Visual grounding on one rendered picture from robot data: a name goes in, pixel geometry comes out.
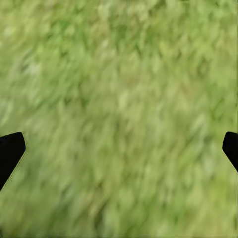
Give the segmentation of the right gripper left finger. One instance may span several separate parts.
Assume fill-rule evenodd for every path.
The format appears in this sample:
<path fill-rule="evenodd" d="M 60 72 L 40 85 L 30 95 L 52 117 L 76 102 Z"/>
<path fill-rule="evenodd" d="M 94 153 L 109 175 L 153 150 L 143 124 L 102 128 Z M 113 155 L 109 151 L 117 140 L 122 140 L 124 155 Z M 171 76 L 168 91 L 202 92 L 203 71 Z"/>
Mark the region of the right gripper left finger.
<path fill-rule="evenodd" d="M 0 191 L 26 150 L 22 132 L 0 137 Z"/>

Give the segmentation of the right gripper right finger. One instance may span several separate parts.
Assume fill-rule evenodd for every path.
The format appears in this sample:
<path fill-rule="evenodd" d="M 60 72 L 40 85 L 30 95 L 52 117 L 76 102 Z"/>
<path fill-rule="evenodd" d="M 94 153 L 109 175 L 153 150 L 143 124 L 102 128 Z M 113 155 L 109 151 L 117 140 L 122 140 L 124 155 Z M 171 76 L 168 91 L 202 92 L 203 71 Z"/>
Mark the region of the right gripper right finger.
<path fill-rule="evenodd" d="M 227 132 L 222 149 L 238 172 L 238 134 Z"/>

